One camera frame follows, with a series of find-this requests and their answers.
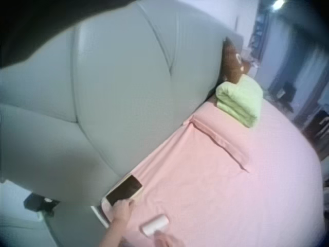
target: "pink pillow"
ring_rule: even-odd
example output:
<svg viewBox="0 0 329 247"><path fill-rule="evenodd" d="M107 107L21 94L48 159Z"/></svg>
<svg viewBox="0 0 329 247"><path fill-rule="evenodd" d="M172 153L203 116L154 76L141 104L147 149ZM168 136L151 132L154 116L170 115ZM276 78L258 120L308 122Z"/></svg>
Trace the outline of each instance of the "pink pillow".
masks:
<svg viewBox="0 0 329 247"><path fill-rule="evenodd" d="M243 169L247 170L248 163L250 163L249 150L252 147L254 129L246 128L235 118L217 108L214 98L197 109L188 121L209 135Z"/></svg>

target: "person's arm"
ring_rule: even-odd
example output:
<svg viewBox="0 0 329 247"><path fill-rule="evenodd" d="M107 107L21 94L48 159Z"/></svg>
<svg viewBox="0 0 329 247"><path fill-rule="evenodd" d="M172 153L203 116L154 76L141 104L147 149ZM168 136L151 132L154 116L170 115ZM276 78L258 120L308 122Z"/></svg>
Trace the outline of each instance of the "person's arm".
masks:
<svg viewBox="0 0 329 247"><path fill-rule="evenodd" d="M133 200L120 200L113 206L113 221L99 247L118 247L134 208Z"/></svg>

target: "phone screen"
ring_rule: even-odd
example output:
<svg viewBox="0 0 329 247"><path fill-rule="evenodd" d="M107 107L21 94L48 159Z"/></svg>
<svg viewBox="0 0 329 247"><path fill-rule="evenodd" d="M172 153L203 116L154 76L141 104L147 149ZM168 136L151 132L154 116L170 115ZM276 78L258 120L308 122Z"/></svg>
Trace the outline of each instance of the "phone screen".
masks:
<svg viewBox="0 0 329 247"><path fill-rule="evenodd" d="M106 199L113 206L118 200L131 198L140 188L142 184L132 175L130 175L124 182L110 192Z"/></svg>

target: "smartphone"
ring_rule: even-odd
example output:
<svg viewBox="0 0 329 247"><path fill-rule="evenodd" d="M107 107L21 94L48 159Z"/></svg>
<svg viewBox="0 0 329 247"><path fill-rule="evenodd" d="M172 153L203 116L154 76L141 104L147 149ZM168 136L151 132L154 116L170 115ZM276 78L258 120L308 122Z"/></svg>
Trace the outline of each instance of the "smartphone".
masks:
<svg viewBox="0 0 329 247"><path fill-rule="evenodd" d="M111 190L106 199L113 206L118 200L124 200L135 197L142 189L142 184L131 174Z"/></svg>

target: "bed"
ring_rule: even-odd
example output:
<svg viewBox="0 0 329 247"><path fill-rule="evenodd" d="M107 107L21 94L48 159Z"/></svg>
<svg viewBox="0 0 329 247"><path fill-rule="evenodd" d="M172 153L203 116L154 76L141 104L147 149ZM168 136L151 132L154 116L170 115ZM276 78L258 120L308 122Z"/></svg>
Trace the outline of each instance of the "bed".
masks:
<svg viewBox="0 0 329 247"><path fill-rule="evenodd" d="M140 226L161 214L186 246L317 246L324 235L318 157L265 100L247 129L212 98L132 174L144 185L125 236L136 247L153 246Z"/></svg>
<svg viewBox="0 0 329 247"><path fill-rule="evenodd" d="M48 224L63 246L97 245L90 206L129 172L145 189L126 235L136 246L150 245L138 225L159 213L186 246L313 245L324 225L309 143L266 101L250 130L204 103L226 37L241 51L205 13L141 0L2 67L1 179L61 202Z"/></svg>

